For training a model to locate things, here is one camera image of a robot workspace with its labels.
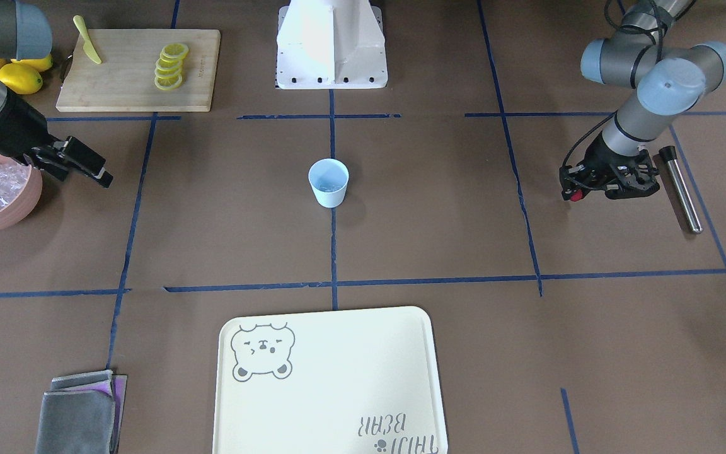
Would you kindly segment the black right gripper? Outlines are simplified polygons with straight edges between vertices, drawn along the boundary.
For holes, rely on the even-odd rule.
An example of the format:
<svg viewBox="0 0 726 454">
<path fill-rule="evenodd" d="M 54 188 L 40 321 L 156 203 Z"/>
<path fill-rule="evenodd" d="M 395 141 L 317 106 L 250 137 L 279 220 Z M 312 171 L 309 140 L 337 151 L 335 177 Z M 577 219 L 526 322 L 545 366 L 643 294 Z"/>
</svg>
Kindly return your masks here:
<svg viewBox="0 0 726 454">
<path fill-rule="evenodd" d="M 58 181 L 78 172 L 108 189 L 113 175 L 106 159 L 75 137 L 60 141 L 48 132 L 42 114 L 19 95 L 6 95 L 0 111 L 0 155 L 43 170 Z"/>
</svg>

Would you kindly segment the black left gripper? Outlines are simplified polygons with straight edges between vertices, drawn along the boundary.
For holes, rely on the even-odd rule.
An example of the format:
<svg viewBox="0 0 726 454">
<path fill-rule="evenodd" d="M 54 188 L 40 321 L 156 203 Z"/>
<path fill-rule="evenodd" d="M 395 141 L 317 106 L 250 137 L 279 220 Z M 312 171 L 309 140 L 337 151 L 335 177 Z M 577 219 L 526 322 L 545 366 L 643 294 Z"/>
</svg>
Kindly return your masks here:
<svg viewBox="0 0 726 454">
<path fill-rule="evenodd" d="M 660 190 L 658 175 L 647 149 L 636 148 L 631 156 L 615 153 L 602 137 L 594 138 L 576 166 L 564 164 L 559 169 L 565 201 L 577 189 L 584 197 L 590 192 L 603 192 L 608 199 L 648 197 Z"/>
</svg>

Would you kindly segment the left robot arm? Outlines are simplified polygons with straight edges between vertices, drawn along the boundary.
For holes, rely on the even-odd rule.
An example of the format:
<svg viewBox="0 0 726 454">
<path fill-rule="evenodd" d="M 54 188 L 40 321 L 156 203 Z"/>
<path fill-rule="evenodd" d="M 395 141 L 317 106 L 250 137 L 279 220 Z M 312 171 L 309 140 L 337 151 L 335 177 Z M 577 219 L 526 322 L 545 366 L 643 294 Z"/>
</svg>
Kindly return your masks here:
<svg viewBox="0 0 726 454">
<path fill-rule="evenodd" d="M 646 144 L 726 81 L 726 44 L 664 45 L 667 32 L 692 6 L 691 1 L 639 1 L 613 23 L 612 37 L 585 48 L 585 79 L 633 93 L 588 132 L 592 141 L 584 158 L 574 166 L 562 164 L 565 201 L 581 201 L 591 192 L 608 199 L 648 197 L 660 189 Z"/>
</svg>

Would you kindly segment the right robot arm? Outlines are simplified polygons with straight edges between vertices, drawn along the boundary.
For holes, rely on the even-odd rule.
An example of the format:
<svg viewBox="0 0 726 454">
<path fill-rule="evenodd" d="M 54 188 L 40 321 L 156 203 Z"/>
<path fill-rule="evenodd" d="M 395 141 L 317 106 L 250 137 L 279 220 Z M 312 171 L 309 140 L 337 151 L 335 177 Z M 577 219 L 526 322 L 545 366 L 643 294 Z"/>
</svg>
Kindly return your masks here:
<svg viewBox="0 0 726 454">
<path fill-rule="evenodd" d="M 46 15 L 22 1 L 0 1 L 0 60 L 40 59 L 51 54 L 53 34 Z M 104 157 L 75 137 L 60 139 L 46 118 L 0 80 L 0 155 L 63 181 L 70 172 L 91 178 L 105 189 L 113 177 Z"/>
</svg>

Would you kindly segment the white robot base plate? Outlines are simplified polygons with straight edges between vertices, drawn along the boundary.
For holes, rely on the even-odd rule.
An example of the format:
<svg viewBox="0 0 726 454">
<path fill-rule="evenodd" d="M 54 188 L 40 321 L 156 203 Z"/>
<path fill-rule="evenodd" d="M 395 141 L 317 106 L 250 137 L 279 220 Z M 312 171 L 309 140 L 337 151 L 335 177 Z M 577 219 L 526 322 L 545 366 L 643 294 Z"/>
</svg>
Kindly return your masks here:
<svg viewBox="0 0 726 454">
<path fill-rule="evenodd" d="M 383 15 L 369 1 L 291 1 L 279 9 L 276 41 L 278 89 L 387 86 Z"/>
</svg>

